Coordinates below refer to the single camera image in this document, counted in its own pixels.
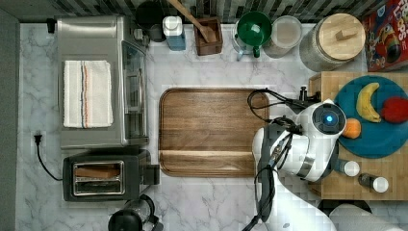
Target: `orange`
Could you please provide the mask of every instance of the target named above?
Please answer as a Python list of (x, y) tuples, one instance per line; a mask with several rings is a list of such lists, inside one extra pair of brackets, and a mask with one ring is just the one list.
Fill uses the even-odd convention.
[(348, 118), (345, 122), (345, 128), (342, 133), (344, 137), (356, 139), (361, 134), (361, 123), (356, 118)]

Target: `red fruit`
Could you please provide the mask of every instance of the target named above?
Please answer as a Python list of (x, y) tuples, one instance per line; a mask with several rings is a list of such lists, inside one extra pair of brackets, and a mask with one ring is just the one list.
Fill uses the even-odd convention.
[(408, 120), (408, 99), (398, 96), (388, 98), (381, 110), (381, 116), (388, 122), (401, 123)]

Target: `blue plate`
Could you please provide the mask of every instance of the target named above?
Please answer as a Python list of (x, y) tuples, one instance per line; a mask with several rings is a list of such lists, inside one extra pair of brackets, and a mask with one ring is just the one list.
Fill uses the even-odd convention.
[(381, 118), (381, 122), (369, 122), (358, 115), (356, 103), (360, 90), (367, 84), (380, 87), (372, 95), (371, 104), (381, 114), (383, 103), (392, 96), (407, 98), (405, 91), (395, 82), (379, 76), (363, 76), (346, 84), (337, 94), (335, 103), (347, 118), (357, 118), (362, 132), (357, 139), (340, 137), (340, 143), (350, 152), (366, 158), (381, 158), (396, 152), (408, 139), (408, 122), (394, 124)]

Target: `marble countertop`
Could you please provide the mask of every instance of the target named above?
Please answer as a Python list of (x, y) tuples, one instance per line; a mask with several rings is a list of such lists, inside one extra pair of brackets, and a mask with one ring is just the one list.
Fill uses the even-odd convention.
[[(312, 25), (304, 25), (307, 32)], [(146, 148), (158, 163), (159, 100), (170, 88), (265, 88), (297, 97), (301, 86), (316, 74), (303, 65), (298, 47), (274, 60), (263, 51), (255, 59), (236, 61), (231, 43), (232, 25), (222, 25), (220, 54), (196, 56), (192, 26), (186, 26), (187, 50), (170, 51), (166, 42), (152, 42), (147, 55), (150, 143)], [(17, 147), (16, 230), (107, 230), (109, 217), (124, 201), (73, 203), (63, 199), (61, 182), (53, 181), (38, 164), (33, 140), (41, 131), (40, 152), (51, 172), (61, 176), (64, 157), (60, 149), (57, 110), (57, 38), (45, 24), (21, 24), (20, 85)], [(364, 56), (339, 70), (366, 71)], [(290, 114), (285, 107), (271, 109), (271, 116)], [(306, 183), (283, 175), (281, 181), (295, 194), (317, 205)], [(254, 216), (251, 178), (170, 177), (161, 172), (161, 184), (146, 191), (156, 204), (156, 215), (165, 230), (236, 231)], [(392, 223), (408, 223), (407, 203), (372, 202), (373, 211)], [(254, 230), (266, 230), (258, 224)]]

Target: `small bottle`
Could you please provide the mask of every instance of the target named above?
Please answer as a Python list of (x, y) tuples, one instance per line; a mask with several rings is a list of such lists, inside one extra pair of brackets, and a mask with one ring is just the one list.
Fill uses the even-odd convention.
[(358, 177), (358, 183), (362, 186), (366, 186), (374, 189), (378, 193), (385, 192), (388, 187), (388, 180), (381, 176), (375, 176), (368, 173), (363, 173)]
[(167, 38), (168, 47), (172, 51), (186, 50), (186, 35), (179, 16), (167, 16), (163, 19), (163, 32)]
[(338, 159), (334, 169), (347, 176), (356, 176), (360, 172), (357, 162)]

